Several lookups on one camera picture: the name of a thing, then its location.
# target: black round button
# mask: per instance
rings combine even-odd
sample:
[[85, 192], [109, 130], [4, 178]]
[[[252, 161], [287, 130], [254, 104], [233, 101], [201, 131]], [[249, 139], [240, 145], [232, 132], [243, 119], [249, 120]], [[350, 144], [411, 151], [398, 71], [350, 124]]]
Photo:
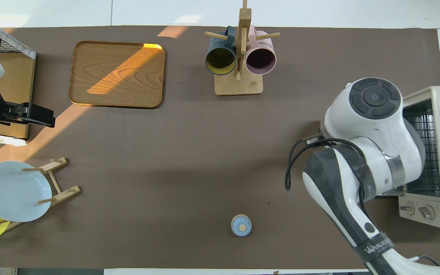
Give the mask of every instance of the black round button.
[[388, 91], [383, 87], [372, 86], [364, 91], [364, 101], [373, 107], [379, 107], [388, 102]]

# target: mug handle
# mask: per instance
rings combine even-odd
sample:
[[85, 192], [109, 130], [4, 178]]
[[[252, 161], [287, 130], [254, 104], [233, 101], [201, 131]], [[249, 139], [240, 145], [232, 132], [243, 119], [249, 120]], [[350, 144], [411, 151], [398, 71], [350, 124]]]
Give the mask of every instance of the mug handle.
[[256, 28], [254, 27], [254, 25], [251, 25], [249, 27], [249, 43], [251, 44], [251, 47], [257, 47], [257, 40], [256, 40]]
[[234, 40], [235, 40], [234, 27], [228, 26], [227, 31], [225, 31], [225, 36], [227, 36], [227, 40], [225, 40], [225, 47], [230, 49], [234, 44]]

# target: white floor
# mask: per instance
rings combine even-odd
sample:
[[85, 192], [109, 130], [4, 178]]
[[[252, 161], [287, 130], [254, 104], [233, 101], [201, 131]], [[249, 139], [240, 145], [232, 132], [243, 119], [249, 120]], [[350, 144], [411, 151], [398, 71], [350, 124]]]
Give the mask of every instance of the white floor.
[[[0, 28], [110, 25], [236, 26], [241, 5], [242, 0], [0, 0]], [[440, 47], [440, 0], [250, 0], [248, 7], [252, 8], [252, 23], [257, 26], [436, 28], [439, 29]], [[107, 270], [105, 273], [141, 275], [157, 271], [119, 269]], [[168, 274], [182, 274], [181, 270], [161, 270], [159, 273], [164, 274], [166, 271]], [[256, 274], [260, 270], [197, 272], [227, 275]]]

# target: pink mug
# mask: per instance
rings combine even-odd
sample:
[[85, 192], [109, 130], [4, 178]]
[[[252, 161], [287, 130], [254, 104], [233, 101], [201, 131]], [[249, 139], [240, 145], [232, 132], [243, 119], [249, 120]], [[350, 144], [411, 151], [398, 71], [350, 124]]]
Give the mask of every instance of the pink mug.
[[276, 66], [276, 54], [271, 38], [256, 40], [256, 36], [267, 34], [256, 31], [254, 25], [249, 28], [249, 42], [246, 45], [246, 68], [253, 74], [269, 73]]

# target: light blue plate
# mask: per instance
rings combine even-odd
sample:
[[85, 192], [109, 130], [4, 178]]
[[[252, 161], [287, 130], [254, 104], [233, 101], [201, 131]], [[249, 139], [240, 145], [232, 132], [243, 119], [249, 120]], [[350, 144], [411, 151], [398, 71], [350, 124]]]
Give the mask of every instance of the light blue plate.
[[252, 230], [252, 223], [246, 215], [237, 215], [232, 219], [231, 223], [232, 231], [239, 237], [249, 235]]
[[0, 162], [0, 218], [12, 222], [29, 222], [40, 218], [49, 210], [52, 190], [39, 171], [21, 172], [33, 168], [23, 162]]

